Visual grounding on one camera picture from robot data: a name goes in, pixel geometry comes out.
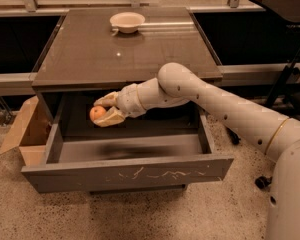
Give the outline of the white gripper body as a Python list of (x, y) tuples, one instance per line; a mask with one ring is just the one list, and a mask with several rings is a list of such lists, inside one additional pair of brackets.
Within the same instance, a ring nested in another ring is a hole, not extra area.
[(119, 91), (116, 102), (116, 107), (125, 117), (136, 118), (146, 113), (139, 100), (136, 84), (128, 85)]

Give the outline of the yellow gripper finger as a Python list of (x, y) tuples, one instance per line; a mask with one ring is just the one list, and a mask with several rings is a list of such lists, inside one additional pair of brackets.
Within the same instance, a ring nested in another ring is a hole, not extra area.
[(93, 121), (93, 123), (99, 127), (108, 127), (117, 125), (125, 120), (125, 116), (115, 107), (111, 107), (106, 110), (106, 114), (99, 119)]
[(116, 91), (108, 93), (107, 95), (97, 99), (93, 105), (94, 106), (103, 106), (103, 107), (112, 107), (117, 105), (118, 93)]

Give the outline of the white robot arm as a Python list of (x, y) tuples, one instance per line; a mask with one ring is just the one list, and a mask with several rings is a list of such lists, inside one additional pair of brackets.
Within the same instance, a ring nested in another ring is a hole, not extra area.
[(93, 120), (108, 127), (152, 108), (189, 101), (255, 146), (275, 163), (266, 240), (300, 240), (300, 121), (208, 84), (178, 63), (160, 68), (155, 78), (131, 84), (94, 102), (107, 109)]

